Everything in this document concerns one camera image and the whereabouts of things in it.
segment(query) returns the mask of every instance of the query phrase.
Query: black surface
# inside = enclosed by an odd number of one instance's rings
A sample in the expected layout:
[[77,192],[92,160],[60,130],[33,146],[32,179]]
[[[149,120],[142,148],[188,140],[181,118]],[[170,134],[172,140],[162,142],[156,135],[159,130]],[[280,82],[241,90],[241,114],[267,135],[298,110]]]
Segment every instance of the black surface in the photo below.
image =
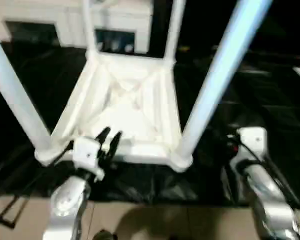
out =
[[[17,75],[52,131],[86,62],[85,50],[3,44]],[[175,87],[184,127],[210,59],[176,64]],[[216,130],[265,126],[271,162],[300,198],[300,77],[291,66],[245,61],[227,89],[184,173],[165,166],[117,163],[92,187],[94,201],[229,205],[223,196],[220,166],[224,152]],[[0,192],[19,193],[43,169],[34,149],[0,95]],[[32,194],[49,196],[73,171],[62,162],[42,177]]]

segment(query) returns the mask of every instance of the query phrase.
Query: white plastic stool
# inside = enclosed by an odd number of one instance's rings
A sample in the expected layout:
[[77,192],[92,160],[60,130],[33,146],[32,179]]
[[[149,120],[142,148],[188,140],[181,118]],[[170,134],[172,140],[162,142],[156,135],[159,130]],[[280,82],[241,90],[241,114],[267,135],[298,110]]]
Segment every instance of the white plastic stool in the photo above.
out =
[[[87,62],[51,137],[2,49],[0,91],[43,165],[48,165],[70,140],[78,136],[94,138],[111,127],[110,136],[123,132],[117,159],[168,165],[183,172],[192,164],[192,153],[270,3],[238,1],[182,135],[173,66],[186,0],[173,1],[163,59],[99,52],[90,1],[83,0]],[[65,157],[71,159],[71,152]]]

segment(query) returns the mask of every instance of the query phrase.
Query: tiled floor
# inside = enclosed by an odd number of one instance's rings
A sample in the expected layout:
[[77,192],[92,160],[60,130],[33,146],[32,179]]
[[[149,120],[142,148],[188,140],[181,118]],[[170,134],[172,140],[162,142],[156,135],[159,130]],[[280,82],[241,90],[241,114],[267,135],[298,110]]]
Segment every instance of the tiled floor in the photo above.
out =
[[[0,211],[11,197],[0,198]],[[14,230],[0,225],[0,240],[41,240],[49,218],[49,201],[21,199],[6,215],[13,220],[24,205]],[[105,229],[119,240],[258,240],[249,209],[144,206],[89,202],[82,218],[81,240]]]

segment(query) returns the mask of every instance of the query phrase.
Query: black cable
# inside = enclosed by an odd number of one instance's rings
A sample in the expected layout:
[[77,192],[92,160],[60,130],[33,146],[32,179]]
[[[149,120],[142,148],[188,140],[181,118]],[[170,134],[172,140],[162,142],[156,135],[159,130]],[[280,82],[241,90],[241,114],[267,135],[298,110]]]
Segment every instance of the black cable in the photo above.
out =
[[280,191],[283,193],[288,204],[300,206],[300,200],[293,193],[290,186],[288,186],[287,183],[284,184],[283,181],[278,178],[278,176],[274,176],[274,175],[278,175],[277,173],[275,173],[274,171],[270,171],[270,167],[268,165],[266,165],[266,163],[264,161],[261,161],[261,159],[246,144],[244,144],[240,140],[236,140],[235,138],[230,138],[230,140],[234,141],[238,145],[243,146],[257,160],[257,162],[254,161],[252,164],[247,165],[246,167],[249,167],[249,166],[255,165],[255,164],[260,164],[262,167],[264,167],[264,169],[266,170],[267,173],[272,172],[272,174],[269,174],[269,176],[272,178],[272,180],[276,183],[276,185],[278,186]]

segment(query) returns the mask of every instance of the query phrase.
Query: cabinet door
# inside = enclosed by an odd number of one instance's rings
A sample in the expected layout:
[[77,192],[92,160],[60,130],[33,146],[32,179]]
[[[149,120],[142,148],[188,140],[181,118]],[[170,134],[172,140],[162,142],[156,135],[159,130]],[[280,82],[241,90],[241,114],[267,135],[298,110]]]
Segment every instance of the cabinet door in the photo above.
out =
[[1,41],[20,40],[22,36],[30,39],[41,36],[46,41],[53,38],[53,34],[61,46],[73,45],[65,7],[22,3],[0,5]]
[[[84,33],[83,17],[79,10],[69,10],[69,24],[73,33],[74,44],[78,47],[86,47],[87,41]],[[112,35],[114,38],[128,39],[131,45],[131,37],[133,36],[133,48],[135,53],[145,54],[149,49],[151,16],[139,16],[133,14],[116,14],[101,13],[99,11],[92,12],[92,23],[98,42],[102,42],[103,35]]]

